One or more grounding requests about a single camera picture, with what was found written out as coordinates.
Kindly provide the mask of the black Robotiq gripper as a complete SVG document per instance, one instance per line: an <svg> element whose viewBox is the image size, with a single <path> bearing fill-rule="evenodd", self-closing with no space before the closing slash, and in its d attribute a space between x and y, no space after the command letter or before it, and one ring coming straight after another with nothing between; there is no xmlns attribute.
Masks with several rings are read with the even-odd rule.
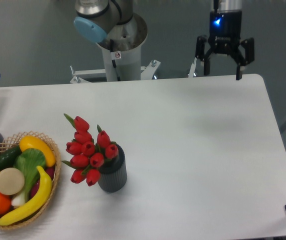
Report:
<svg viewBox="0 0 286 240"><path fill-rule="evenodd" d="M241 39L242 11L226 10L211 11L209 15L209 37L197 37L195 57L203 63L203 74L208 76L211 70L210 57L213 53L230 55L236 62L236 80L243 76L242 67L255 60L255 39L253 37ZM205 52L206 43L210 48Z"/></svg>

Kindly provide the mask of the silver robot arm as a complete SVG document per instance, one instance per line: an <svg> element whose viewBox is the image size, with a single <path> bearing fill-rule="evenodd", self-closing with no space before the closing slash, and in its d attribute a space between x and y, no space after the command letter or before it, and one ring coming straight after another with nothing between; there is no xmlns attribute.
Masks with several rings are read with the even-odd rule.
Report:
<svg viewBox="0 0 286 240"><path fill-rule="evenodd" d="M141 65L141 46L148 29L144 19L133 11L131 0L77 0L77 16L73 25L86 40L95 43L102 51L105 76L109 82L152 80L160 62L152 60ZM210 58L230 56L236 63L236 79L242 78L245 66L255 60L254 38L241 39L242 1L214 0L209 14L209 36L196 40L193 63L188 77L197 74L200 61L203 74L210 74Z"/></svg>

